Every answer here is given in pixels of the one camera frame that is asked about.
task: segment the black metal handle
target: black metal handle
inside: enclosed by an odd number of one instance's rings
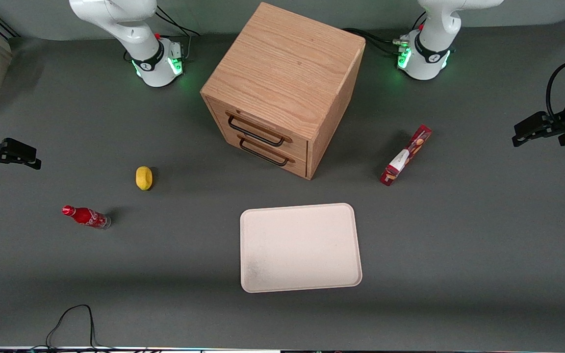
[[[253,132],[249,132],[249,131],[246,130],[246,129],[243,129],[243,128],[241,128],[241,127],[238,127],[238,126],[236,126],[236,125],[234,125],[234,124],[232,123],[232,121],[233,121],[234,119],[235,119],[235,116],[229,114],[228,125],[230,125],[233,129],[235,129],[235,130],[237,130],[237,131],[241,131],[242,133],[246,134],[247,136],[250,136],[250,137],[252,137],[252,138],[256,138],[256,139],[259,140],[260,142],[267,143],[268,145],[273,146],[273,147],[280,147],[280,146],[283,144],[283,142],[284,142],[284,138],[283,138],[282,136],[281,136],[281,140],[278,141],[278,142],[269,141],[269,139],[262,138],[262,137],[260,137],[259,135],[254,134]]]
[[[285,165],[287,165],[287,162],[289,162],[289,158],[285,158],[284,161],[282,161],[282,162],[276,162],[273,159],[258,153],[257,151],[250,150],[248,147],[245,147],[243,145],[244,142],[245,142],[245,139],[241,139],[241,141],[239,141],[239,145],[240,145],[242,150],[244,150],[248,153],[251,153],[251,154],[253,154],[257,157],[260,157],[262,159],[265,159],[266,161],[268,161],[269,163],[272,163],[273,165],[278,165],[278,167],[284,167]]]

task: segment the wooden drawer unit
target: wooden drawer unit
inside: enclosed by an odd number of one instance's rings
[[[200,93],[229,144],[311,179],[364,48],[359,36],[262,2]]]

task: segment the red bottle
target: red bottle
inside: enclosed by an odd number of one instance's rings
[[[75,208],[67,205],[62,208],[62,214],[68,215],[83,226],[98,229],[108,229],[110,226],[110,217],[86,207]]]

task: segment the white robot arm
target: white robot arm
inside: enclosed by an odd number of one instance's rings
[[[156,38],[143,22],[154,16],[156,0],[69,0],[74,13],[112,34],[124,46],[137,75],[152,87],[168,85],[182,74],[179,43]]]
[[[402,35],[410,42],[403,48],[398,68],[416,80],[430,80],[446,67],[449,47],[462,28],[457,11],[487,9],[504,0],[417,0],[427,13],[422,30],[414,29]]]

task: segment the yellow lemon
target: yellow lemon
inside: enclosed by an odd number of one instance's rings
[[[141,190],[148,190],[152,187],[152,171],[148,167],[139,167],[136,170],[136,186]]]

